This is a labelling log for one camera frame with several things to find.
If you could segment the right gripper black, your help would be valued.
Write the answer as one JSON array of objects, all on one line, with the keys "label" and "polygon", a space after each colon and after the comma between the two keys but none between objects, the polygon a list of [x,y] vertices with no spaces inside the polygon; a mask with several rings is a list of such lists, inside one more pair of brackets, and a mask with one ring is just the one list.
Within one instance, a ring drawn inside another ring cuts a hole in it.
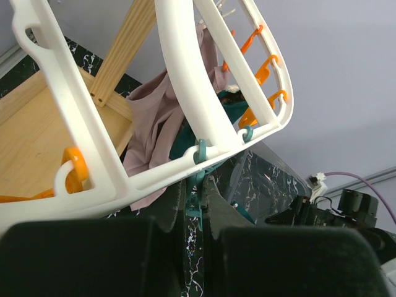
[{"label": "right gripper black", "polygon": [[308,197],[296,196],[287,209],[265,219],[266,224],[287,226],[340,226],[340,217],[319,209]]}]

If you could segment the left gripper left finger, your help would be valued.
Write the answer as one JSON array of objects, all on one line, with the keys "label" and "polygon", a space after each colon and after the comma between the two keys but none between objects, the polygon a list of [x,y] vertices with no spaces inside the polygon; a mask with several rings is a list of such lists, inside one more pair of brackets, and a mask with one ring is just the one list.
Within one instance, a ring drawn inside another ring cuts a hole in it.
[{"label": "left gripper left finger", "polygon": [[137,211],[10,227],[1,238],[1,295],[180,296],[185,194],[178,182]]}]

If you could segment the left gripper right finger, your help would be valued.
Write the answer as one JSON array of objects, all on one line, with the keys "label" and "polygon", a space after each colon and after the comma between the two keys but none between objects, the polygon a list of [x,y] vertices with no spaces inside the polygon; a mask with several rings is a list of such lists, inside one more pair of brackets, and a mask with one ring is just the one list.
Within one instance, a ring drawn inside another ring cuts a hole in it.
[{"label": "left gripper right finger", "polygon": [[203,185],[205,296],[394,296],[395,235],[379,228],[256,226]]}]

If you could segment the plain green sock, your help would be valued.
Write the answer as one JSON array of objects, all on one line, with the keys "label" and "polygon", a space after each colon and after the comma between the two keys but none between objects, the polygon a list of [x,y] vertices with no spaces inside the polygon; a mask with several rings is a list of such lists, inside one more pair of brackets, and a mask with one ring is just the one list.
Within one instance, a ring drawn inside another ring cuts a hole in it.
[{"label": "plain green sock", "polygon": [[249,222],[251,222],[253,225],[255,225],[255,221],[252,219],[250,214],[244,209],[244,207],[237,203],[237,201],[233,200],[231,202],[231,206],[240,214],[242,215],[245,219],[247,219]]}]

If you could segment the teal clothespin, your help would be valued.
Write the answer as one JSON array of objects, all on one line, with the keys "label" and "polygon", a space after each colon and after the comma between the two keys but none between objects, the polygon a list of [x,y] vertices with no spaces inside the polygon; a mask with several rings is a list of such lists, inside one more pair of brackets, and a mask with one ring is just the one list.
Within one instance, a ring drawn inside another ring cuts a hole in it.
[{"label": "teal clothespin", "polygon": [[[199,139],[197,141],[199,146],[198,151],[194,153],[194,163],[200,164],[205,161],[206,158],[206,141]],[[214,164],[204,170],[187,178],[186,182],[186,216],[194,217],[198,219],[198,229],[202,231],[202,185],[205,176],[216,170],[224,162]]]}]

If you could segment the green sock with reindeer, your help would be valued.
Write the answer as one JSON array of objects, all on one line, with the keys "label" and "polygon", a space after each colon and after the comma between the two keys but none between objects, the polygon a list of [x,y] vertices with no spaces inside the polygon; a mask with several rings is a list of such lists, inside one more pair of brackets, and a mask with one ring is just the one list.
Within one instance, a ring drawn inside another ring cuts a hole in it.
[{"label": "green sock with reindeer", "polygon": [[206,145],[215,147],[220,155],[232,150],[231,146],[237,143],[233,125],[249,105],[236,84],[228,85],[219,91],[217,98],[223,112],[217,110],[213,117],[207,118],[209,124],[204,127],[203,131],[193,129],[189,122],[184,120],[171,146],[170,160],[183,157],[186,151],[198,144],[199,139],[205,139]]}]

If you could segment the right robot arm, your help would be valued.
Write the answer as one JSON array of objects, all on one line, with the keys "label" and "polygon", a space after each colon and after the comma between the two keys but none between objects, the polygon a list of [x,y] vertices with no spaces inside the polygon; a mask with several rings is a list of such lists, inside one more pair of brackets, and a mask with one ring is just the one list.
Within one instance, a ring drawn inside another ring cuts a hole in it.
[{"label": "right robot arm", "polygon": [[329,226],[358,231],[374,249],[381,265],[395,263],[395,234],[376,227],[379,200],[351,189],[343,189],[338,207],[332,199],[311,200],[296,196],[286,210],[265,219],[269,225]]}]

